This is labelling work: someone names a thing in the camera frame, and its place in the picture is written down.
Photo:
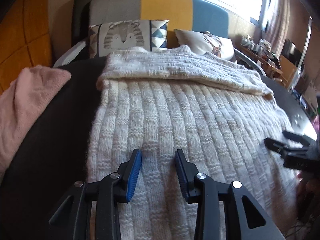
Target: pink curtain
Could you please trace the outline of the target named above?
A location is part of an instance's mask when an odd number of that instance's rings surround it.
[[[272,51],[279,57],[288,33],[290,0],[271,0],[267,17],[271,20],[265,39],[271,43]]]

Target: lion print pillow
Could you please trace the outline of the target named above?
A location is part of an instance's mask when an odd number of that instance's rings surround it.
[[[135,20],[91,26],[90,58],[103,57],[116,49],[135,46],[148,51],[165,50],[168,22],[169,20]]]

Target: pink cloth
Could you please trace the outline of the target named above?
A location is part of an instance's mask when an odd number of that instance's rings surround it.
[[[0,96],[0,182],[31,126],[70,78],[62,69],[24,68]]]

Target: upholstered headboard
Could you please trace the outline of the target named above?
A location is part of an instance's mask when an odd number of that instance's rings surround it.
[[[178,46],[174,29],[210,31],[228,37],[228,13],[204,0],[92,0],[89,25],[137,19],[168,19],[168,48]]]

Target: knitted garment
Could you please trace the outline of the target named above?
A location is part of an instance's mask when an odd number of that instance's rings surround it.
[[[259,74],[188,46],[160,53],[112,52],[97,82],[101,104],[92,127],[88,182],[101,180],[142,151],[129,204],[119,204],[127,239],[193,239],[197,204],[182,198],[174,152],[216,181],[241,181],[276,225],[294,221],[296,179],[263,140],[292,130]],[[224,213],[221,235],[225,237]]]

